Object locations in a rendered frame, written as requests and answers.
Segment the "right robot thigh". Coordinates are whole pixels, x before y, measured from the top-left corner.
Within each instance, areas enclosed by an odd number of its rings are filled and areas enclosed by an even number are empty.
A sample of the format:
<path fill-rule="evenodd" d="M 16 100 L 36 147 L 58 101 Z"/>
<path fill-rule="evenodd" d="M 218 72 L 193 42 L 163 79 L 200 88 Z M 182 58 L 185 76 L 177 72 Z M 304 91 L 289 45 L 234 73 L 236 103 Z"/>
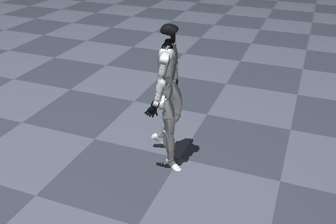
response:
<path fill-rule="evenodd" d="M 164 110 L 162 112 L 162 119 L 164 122 L 164 130 L 166 130 L 167 136 L 170 138 L 170 135 L 174 135 L 175 129 L 175 114 L 173 105 L 170 99 L 167 99 L 166 94 L 163 94 L 162 100 L 158 106 L 158 109 Z"/>

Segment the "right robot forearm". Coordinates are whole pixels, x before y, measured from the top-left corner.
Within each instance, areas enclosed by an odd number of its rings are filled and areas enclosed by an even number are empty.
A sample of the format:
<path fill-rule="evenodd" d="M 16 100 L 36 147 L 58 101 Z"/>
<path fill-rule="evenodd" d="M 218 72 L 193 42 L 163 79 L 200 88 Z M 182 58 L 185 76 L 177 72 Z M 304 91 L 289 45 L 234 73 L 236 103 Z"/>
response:
<path fill-rule="evenodd" d="M 164 86 L 165 86 L 165 82 L 163 80 L 160 80 L 157 85 L 156 85 L 156 93 L 155 93 L 155 98 L 154 98 L 154 102 L 152 104 L 152 106 L 154 107 L 158 107 L 159 103 L 162 100 L 162 96 L 163 96 L 163 92 L 164 92 Z"/>

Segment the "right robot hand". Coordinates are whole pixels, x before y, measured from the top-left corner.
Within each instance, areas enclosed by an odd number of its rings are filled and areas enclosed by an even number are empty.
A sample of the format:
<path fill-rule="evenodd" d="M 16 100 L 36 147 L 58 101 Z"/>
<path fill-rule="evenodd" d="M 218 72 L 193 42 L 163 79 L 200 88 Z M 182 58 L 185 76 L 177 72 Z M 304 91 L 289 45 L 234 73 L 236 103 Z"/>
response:
<path fill-rule="evenodd" d="M 147 111 L 145 112 L 145 114 L 147 114 L 147 116 L 149 115 L 149 117 L 152 115 L 152 118 L 154 117 L 154 114 L 156 113 L 156 116 L 157 116 L 157 108 L 158 108 L 158 106 L 157 107 L 154 107 L 154 106 L 152 106 L 152 104 L 153 104 L 153 102 L 154 102 L 154 100 L 152 101 L 152 103 L 151 103 L 151 107 L 149 107 L 148 109 L 147 109 Z M 160 104 L 160 103 L 159 103 Z"/>

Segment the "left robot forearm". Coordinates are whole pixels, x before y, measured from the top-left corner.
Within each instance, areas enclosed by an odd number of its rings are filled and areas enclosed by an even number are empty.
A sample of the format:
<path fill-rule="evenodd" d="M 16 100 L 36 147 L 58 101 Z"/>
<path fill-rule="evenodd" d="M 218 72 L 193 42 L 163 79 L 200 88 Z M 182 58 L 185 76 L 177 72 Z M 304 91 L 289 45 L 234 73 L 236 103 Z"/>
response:
<path fill-rule="evenodd" d="M 174 79 L 173 79 L 173 81 L 172 82 L 176 82 L 177 81 L 177 79 L 178 79 L 178 73 L 177 73 L 177 68 L 175 69 L 175 75 L 174 75 Z"/>

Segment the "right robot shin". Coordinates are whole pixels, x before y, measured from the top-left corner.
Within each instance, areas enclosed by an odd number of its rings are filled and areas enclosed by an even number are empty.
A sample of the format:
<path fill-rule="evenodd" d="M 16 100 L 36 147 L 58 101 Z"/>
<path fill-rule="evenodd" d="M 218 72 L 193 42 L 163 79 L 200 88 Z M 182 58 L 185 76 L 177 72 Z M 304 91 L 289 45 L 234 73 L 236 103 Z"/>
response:
<path fill-rule="evenodd" d="M 167 157 L 169 162 L 171 163 L 171 160 L 174 161 L 174 149 L 175 149 L 175 141 L 174 141 L 174 136 L 173 134 L 170 135 L 170 138 L 166 134 L 166 130 L 162 131 L 163 135 L 163 143 L 164 147 L 167 151 Z"/>

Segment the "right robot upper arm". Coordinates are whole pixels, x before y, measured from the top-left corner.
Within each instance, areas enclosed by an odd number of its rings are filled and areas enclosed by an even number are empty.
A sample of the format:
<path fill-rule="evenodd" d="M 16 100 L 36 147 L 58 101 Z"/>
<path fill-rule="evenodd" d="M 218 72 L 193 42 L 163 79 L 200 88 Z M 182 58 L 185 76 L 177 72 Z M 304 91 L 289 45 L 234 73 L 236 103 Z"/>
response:
<path fill-rule="evenodd" d="M 165 82 L 165 86 L 167 85 L 167 80 L 164 78 L 164 76 L 166 75 L 169 63 L 170 63 L 170 54 L 163 52 L 159 58 L 159 71 L 158 71 L 157 83 L 160 80 L 163 80 Z"/>

